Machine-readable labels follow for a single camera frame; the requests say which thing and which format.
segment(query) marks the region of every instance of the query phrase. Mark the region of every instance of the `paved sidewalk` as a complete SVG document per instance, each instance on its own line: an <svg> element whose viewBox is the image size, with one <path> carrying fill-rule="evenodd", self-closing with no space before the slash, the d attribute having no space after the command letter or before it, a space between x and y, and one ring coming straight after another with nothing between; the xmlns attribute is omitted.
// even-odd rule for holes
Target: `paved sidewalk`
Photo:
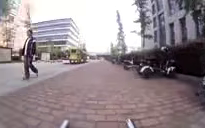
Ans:
<svg viewBox="0 0 205 128"><path fill-rule="evenodd" d="M185 82L145 80L106 61L0 97L0 128L205 128L205 111Z"/></svg>
<svg viewBox="0 0 205 128"><path fill-rule="evenodd" d="M63 63L34 63L39 70L39 77L31 73L31 79L23 81L23 63L8 63L0 64L0 95L4 95L8 92L15 91L17 89L32 85L39 81L54 77L62 72L67 72L73 69L77 69L86 64L81 65L64 65Z"/></svg>

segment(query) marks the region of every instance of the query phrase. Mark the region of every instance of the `building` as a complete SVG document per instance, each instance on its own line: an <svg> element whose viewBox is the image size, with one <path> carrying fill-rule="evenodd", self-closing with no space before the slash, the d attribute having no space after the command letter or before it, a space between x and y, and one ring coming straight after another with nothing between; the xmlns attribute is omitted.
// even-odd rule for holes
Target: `building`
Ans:
<svg viewBox="0 0 205 128"><path fill-rule="evenodd" d="M27 13L25 7L27 4L30 3L30 0L11 0L11 1L13 1L14 8L11 9L9 15L6 17L9 18L11 22L5 24L5 22L3 21L5 17L2 17L2 15L0 14L0 46L9 47L18 50L22 48L26 38L26 28L23 21L27 19ZM3 36L3 33L5 31L5 27L7 27L7 30L10 31L12 35L11 41L8 42L4 41L5 37Z"/></svg>
<svg viewBox="0 0 205 128"><path fill-rule="evenodd" d="M177 0L148 0L148 6L152 24L147 32L153 38L146 39L143 49L174 46L196 39L195 23L190 14L186 15L183 3L177 3Z"/></svg>
<svg viewBox="0 0 205 128"><path fill-rule="evenodd" d="M39 51L50 52L51 47L65 51L79 46L79 28L71 18L34 23L32 28Z"/></svg>

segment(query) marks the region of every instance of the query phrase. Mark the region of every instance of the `red brick path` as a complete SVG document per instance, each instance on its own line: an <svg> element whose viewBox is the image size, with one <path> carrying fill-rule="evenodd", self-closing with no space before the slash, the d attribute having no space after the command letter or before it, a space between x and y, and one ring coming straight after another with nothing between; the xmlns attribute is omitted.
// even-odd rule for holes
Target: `red brick path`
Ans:
<svg viewBox="0 0 205 128"><path fill-rule="evenodd" d="M0 128L58 128L64 119L70 128L125 128L127 118L140 128L204 128L192 90L99 62L1 96Z"/></svg>

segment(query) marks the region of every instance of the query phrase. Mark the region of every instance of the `white sky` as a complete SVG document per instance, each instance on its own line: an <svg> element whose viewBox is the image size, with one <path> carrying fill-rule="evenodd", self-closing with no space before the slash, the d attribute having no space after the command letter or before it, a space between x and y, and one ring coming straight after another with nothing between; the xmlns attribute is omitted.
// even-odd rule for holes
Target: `white sky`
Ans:
<svg viewBox="0 0 205 128"><path fill-rule="evenodd" d="M140 46L140 37L130 33L138 30L139 24L133 0L33 0L32 21L39 22L59 18L73 18L80 29L89 52L108 52L110 43L116 44L118 25L116 10L119 10L126 34L126 44Z"/></svg>

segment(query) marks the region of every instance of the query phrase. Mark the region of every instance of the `bus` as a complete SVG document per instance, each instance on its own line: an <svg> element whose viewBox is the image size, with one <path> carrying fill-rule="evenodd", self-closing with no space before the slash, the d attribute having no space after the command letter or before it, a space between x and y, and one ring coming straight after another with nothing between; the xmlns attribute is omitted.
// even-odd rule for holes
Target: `bus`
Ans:
<svg viewBox="0 0 205 128"><path fill-rule="evenodd" d="M87 53L86 51L72 47L69 48L69 62L70 64L80 64L85 63L87 60Z"/></svg>

